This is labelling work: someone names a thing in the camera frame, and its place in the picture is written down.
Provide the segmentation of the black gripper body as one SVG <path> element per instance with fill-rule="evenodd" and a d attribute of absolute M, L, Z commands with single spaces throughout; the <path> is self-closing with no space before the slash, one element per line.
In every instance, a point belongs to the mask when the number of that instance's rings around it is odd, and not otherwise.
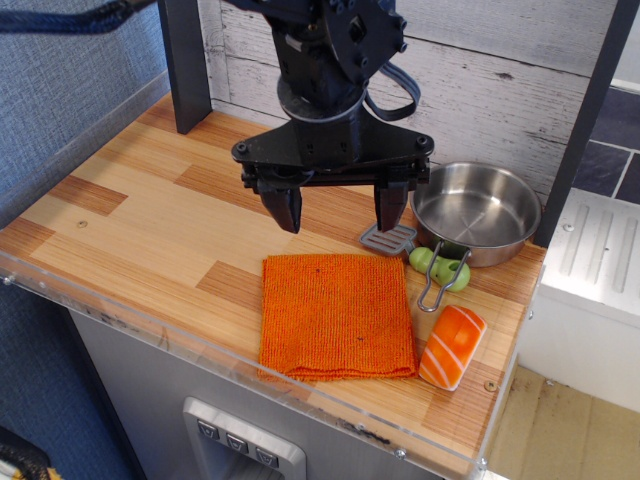
<path fill-rule="evenodd" d="M 383 122 L 362 105 L 328 122 L 292 119 L 231 150 L 247 188 L 367 185 L 430 179 L 433 139 Z"/>

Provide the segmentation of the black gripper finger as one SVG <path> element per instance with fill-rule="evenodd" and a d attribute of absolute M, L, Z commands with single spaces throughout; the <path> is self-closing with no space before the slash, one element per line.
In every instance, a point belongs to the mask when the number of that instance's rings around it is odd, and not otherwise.
<path fill-rule="evenodd" d="M 301 226 L 302 196 L 299 187 L 279 188 L 258 181 L 261 202 L 278 226 L 297 234 Z"/>
<path fill-rule="evenodd" d="M 375 211 L 379 231 L 390 231 L 399 224 L 407 205 L 408 193 L 407 183 L 374 186 Z"/>

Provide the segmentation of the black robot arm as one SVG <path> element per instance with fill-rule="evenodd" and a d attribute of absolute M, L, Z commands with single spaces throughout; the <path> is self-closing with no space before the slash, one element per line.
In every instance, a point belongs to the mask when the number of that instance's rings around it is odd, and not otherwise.
<path fill-rule="evenodd" d="M 244 186 L 281 229 L 301 225 L 304 187 L 371 185 L 377 227 L 396 227 L 430 178 L 433 139 L 401 128 L 421 91 L 391 58 L 406 50 L 393 1 L 237 1 L 271 28 L 286 124 L 237 143 Z"/>

